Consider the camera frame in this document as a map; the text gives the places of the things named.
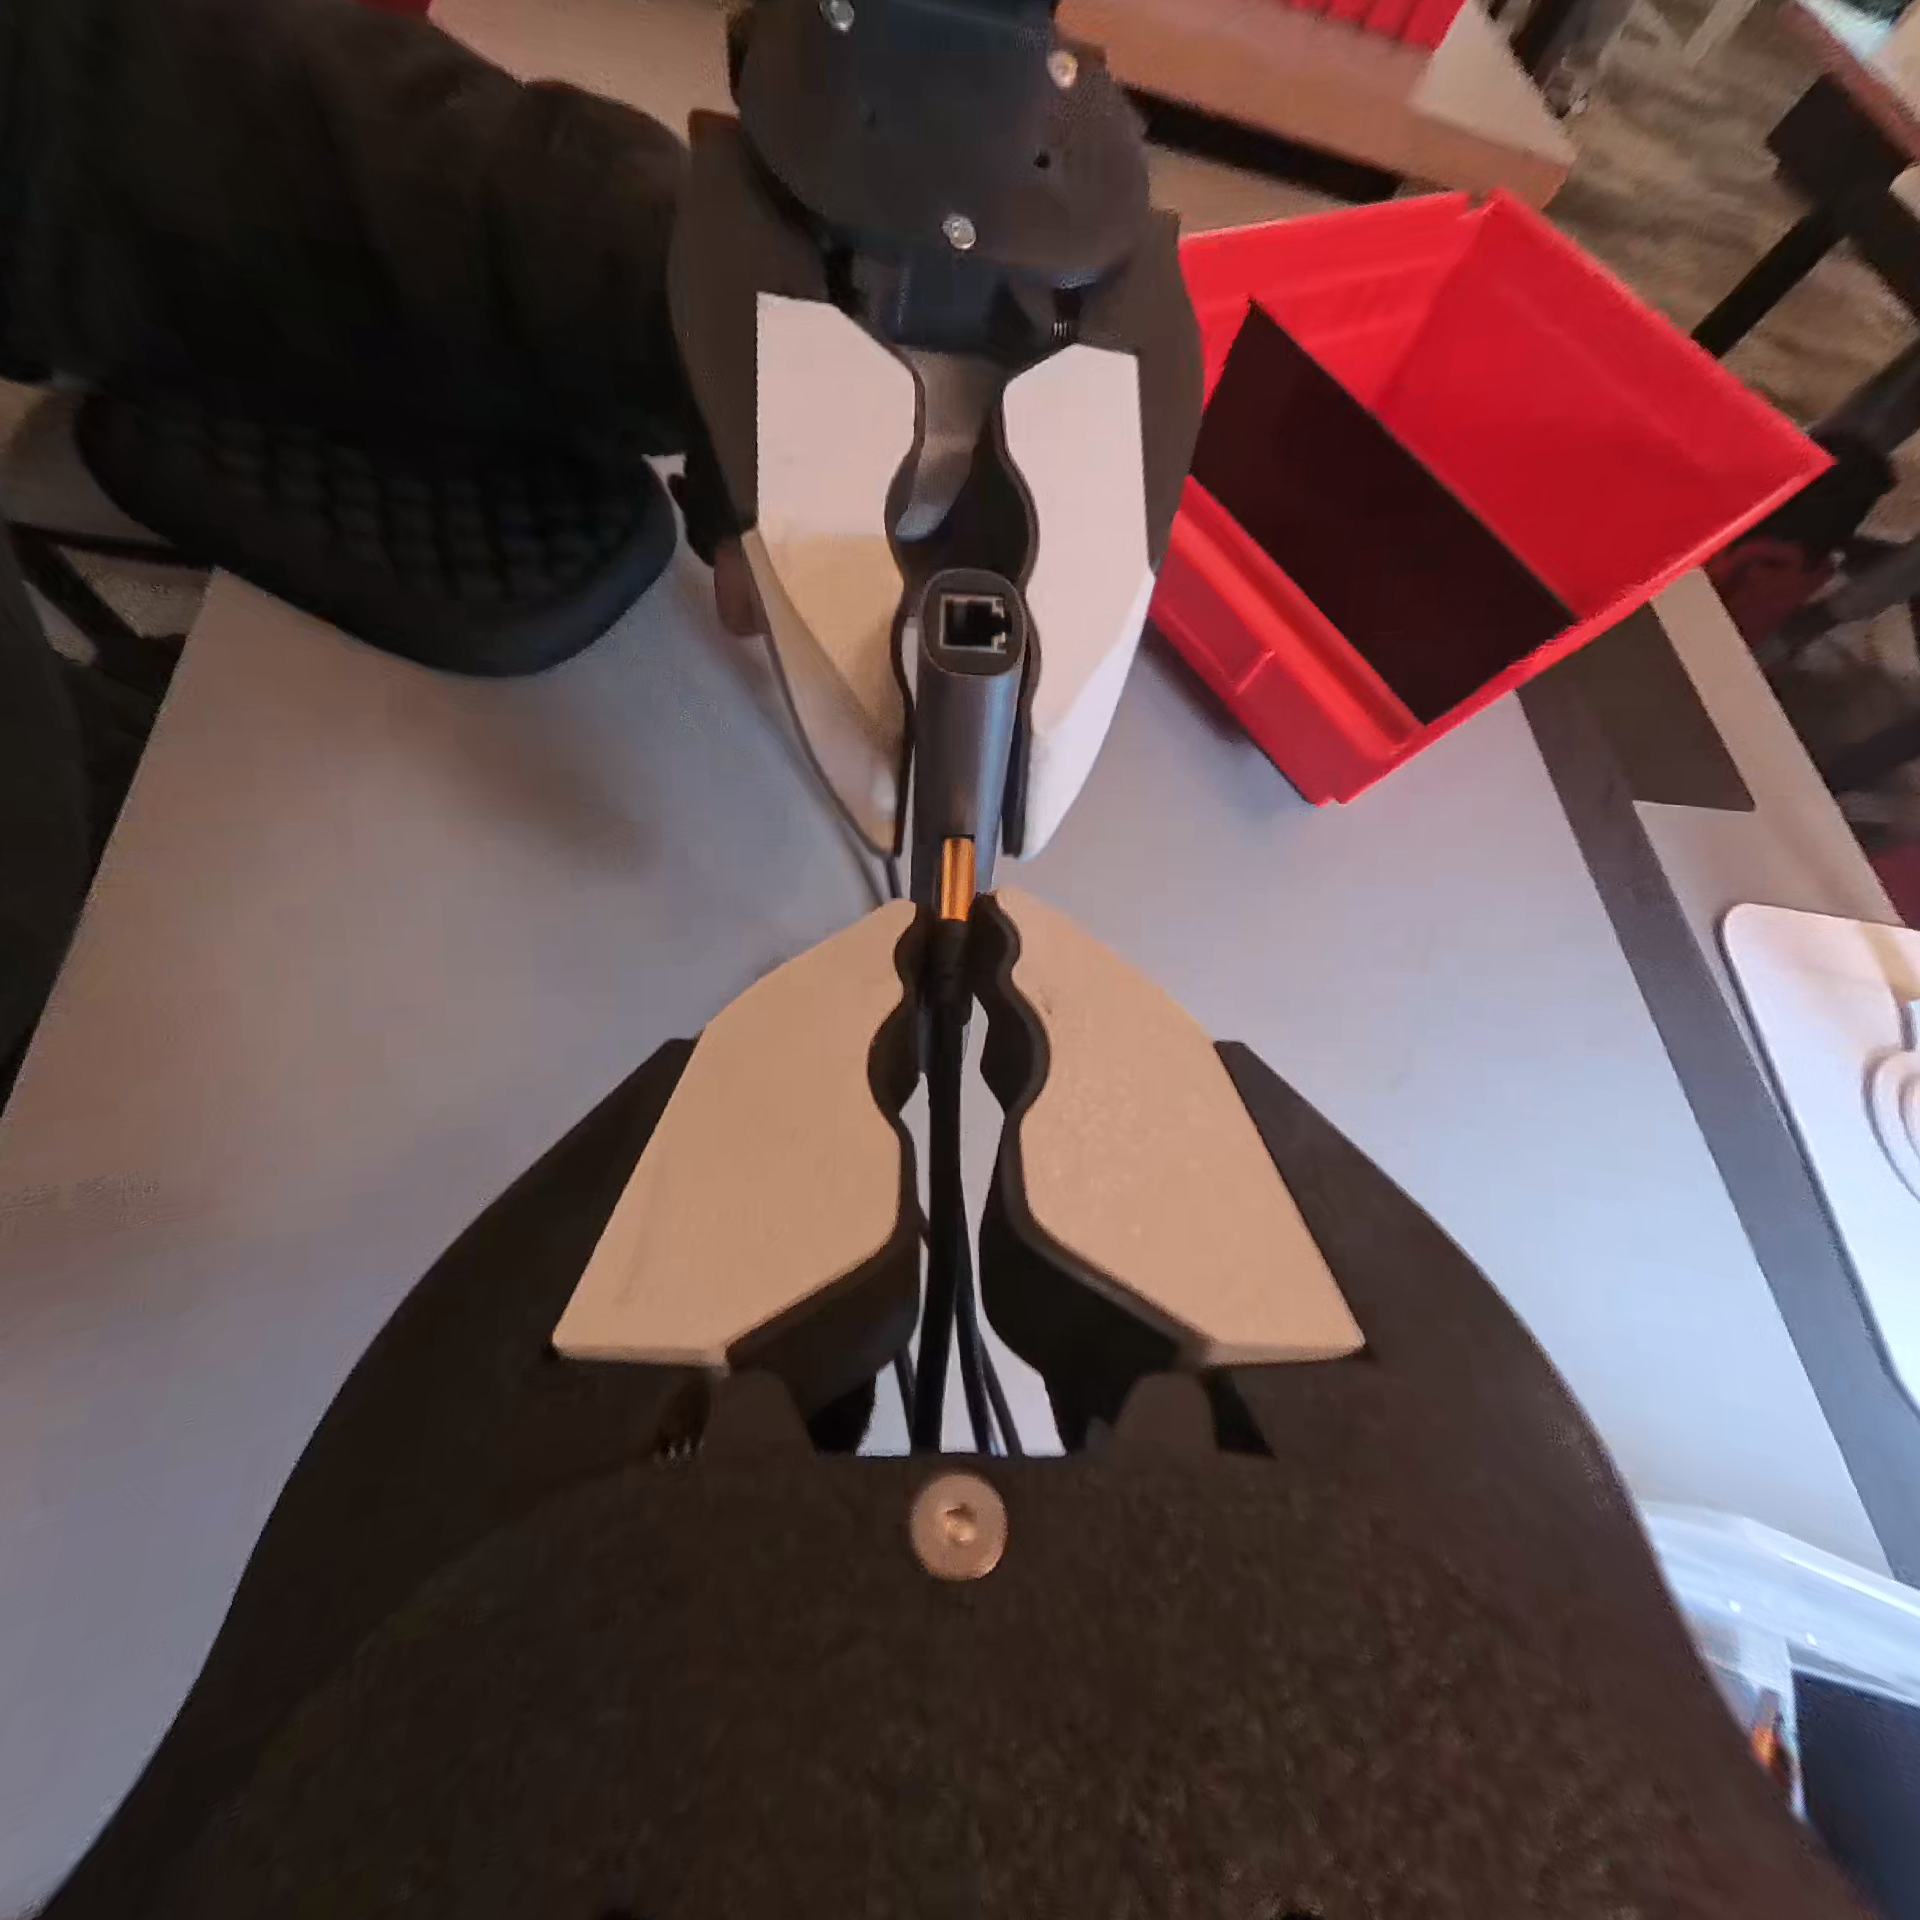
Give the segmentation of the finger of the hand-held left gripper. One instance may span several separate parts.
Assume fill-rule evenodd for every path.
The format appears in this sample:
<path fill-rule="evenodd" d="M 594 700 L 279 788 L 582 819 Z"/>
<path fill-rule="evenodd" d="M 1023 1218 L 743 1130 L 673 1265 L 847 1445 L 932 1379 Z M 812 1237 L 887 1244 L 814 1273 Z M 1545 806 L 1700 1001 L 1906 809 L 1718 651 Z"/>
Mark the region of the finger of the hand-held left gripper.
<path fill-rule="evenodd" d="M 1026 514 L 1032 627 L 1020 804 L 1001 837 L 1033 859 L 1111 733 L 1155 589 L 1138 359 L 1073 343 L 1006 382 L 992 453 Z"/>
<path fill-rule="evenodd" d="M 756 297 L 751 570 L 784 706 L 866 850 L 900 848 L 903 570 L 887 500 L 916 450 L 907 366 L 828 303 Z"/>

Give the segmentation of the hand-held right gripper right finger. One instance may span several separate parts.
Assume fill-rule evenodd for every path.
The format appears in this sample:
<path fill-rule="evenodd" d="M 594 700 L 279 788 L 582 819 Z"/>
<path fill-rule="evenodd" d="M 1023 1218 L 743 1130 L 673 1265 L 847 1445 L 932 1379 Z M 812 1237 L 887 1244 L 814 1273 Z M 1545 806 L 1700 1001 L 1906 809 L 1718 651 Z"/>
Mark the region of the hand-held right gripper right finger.
<path fill-rule="evenodd" d="M 975 903 L 981 1076 L 1001 1111 L 978 1227 L 997 1339 L 1061 1448 L 1157 1375 L 1349 1360 L 1362 1332 L 1214 1039 L 1020 888 Z"/>

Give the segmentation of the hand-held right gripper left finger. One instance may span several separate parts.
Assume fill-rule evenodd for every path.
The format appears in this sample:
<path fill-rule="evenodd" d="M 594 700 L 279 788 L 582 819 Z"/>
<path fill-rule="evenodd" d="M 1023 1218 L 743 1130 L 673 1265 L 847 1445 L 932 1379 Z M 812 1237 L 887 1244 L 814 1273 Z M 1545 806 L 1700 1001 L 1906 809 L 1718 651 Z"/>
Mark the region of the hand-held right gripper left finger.
<path fill-rule="evenodd" d="M 869 1439 L 922 1295 L 915 964 L 893 900 L 691 1042 L 551 1335 L 556 1357 L 767 1375 L 825 1454 Z"/>

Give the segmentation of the red plastic bin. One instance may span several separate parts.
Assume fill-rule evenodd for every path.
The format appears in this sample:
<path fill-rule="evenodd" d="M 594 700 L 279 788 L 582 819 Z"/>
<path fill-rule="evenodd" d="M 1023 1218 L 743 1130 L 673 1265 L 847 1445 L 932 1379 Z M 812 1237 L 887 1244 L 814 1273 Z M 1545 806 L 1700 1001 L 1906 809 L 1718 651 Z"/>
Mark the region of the red plastic bin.
<path fill-rule="evenodd" d="M 1250 303 L 1577 617 L 1441 721 L 1344 655 L 1189 479 L 1149 624 L 1306 804 L 1350 804 L 1799 495 L 1831 459 L 1502 195 L 1182 243 L 1205 404 Z"/>

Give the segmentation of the clear plastic bin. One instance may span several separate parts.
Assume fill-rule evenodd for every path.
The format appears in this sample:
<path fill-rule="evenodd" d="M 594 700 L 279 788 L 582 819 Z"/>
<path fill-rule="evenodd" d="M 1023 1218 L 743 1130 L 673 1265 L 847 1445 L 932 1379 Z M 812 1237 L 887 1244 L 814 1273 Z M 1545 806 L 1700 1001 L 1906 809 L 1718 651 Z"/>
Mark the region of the clear plastic bin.
<path fill-rule="evenodd" d="M 1793 1677 L 1917 1706 L 1917 1590 L 1753 1520 L 1643 1504 L 1672 1608 L 1750 1754 L 1807 1817 Z"/>

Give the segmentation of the person's left forearm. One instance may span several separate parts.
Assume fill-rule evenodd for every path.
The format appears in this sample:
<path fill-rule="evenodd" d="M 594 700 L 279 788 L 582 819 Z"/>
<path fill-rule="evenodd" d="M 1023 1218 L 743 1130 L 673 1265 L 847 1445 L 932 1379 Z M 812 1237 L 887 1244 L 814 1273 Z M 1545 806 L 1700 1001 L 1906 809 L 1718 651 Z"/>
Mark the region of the person's left forearm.
<path fill-rule="evenodd" d="M 3 6 L 3 379 L 683 454 L 685 146 L 361 3 Z"/>

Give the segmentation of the black bin divider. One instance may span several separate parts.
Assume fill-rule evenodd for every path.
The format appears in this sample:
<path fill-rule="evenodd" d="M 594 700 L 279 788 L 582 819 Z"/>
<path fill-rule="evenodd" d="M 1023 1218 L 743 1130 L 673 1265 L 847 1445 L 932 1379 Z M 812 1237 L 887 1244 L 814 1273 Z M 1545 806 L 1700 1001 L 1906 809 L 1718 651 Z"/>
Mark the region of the black bin divider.
<path fill-rule="evenodd" d="M 1812 1829 L 1891 1912 L 1917 1902 L 1917 1706 L 1835 1677 L 1793 1677 Z"/>
<path fill-rule="evenodd" d="M 1573 610 L 1250 303 L 1189 479 L 1415 721 L 1573 627 Z"/>

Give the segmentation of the red ribbed bin white label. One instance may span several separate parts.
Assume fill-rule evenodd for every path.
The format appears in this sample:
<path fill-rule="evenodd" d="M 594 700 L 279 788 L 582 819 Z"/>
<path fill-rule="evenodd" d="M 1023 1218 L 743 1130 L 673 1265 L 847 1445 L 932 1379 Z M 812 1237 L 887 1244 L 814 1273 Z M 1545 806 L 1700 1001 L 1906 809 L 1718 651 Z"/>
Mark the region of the red ribbed bin white label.
<path fill-rule="evenodd" d="M 1306 19 L 1324 19 L 1376 42 L 1432 53 L 1467 3 L 1286 3 Z"/>

